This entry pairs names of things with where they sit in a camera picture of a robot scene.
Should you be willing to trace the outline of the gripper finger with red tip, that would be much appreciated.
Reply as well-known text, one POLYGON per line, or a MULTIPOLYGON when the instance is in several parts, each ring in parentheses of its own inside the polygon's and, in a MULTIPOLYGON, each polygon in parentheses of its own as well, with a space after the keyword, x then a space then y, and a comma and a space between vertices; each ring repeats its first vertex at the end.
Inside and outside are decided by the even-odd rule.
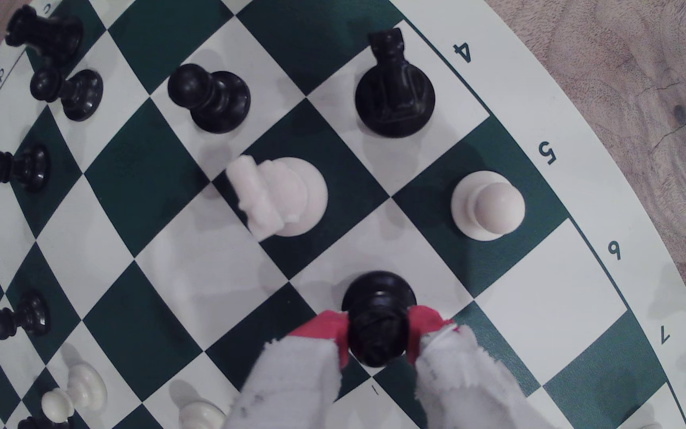
POLYGON ((470 327, 424 305, 410 307, 408 319, 406 358, 429 428, 552 428, 470 327))
POLYGON ((266 343, 226 418, 228 428, 322 428, 348 363, 348 316, 326 310, 266 343))

